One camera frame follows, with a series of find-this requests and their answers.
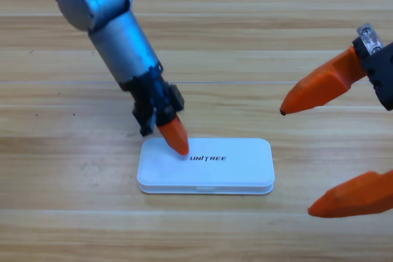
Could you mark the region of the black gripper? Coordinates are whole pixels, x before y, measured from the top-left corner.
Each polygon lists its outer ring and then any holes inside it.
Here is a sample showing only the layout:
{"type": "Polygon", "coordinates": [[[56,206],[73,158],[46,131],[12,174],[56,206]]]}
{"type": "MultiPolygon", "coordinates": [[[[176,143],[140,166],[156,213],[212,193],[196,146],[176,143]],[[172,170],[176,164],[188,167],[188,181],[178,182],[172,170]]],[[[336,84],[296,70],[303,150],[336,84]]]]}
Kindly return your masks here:
{"type": "Polygon", "coordinates": [[[184,99],[175,84],[162,76],[163,66],[150,67],[140,76],[120,83],[123,91],[134,99],[133,115],[140,125],[142,136],[153,133],[157,126],[166,143],[178,154],[189,154],[187,131],[177,116],[184,110],[184,99]]]}
{"type": "Polygon", "coordinates": [[[366,75],[380,103],[392,110],[392,42],[383,45],[369,23],[358,27],[357,33],[353,46],[297,82],[280,106],[282,115],[323,106],[366,75]]]}

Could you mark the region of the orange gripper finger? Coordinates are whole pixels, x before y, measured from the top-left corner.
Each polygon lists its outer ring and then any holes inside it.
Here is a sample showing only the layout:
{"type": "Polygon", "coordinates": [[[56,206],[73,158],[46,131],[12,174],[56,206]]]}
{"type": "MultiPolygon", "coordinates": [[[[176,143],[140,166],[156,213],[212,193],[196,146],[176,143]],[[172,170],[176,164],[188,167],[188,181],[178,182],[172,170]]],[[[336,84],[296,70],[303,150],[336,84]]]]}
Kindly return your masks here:
{"type": "Polygon", "coordinates": [[[392,209],[392,171],[369,171],[326,191],[308,208],[321,218],[379,214],[392,209]]]}

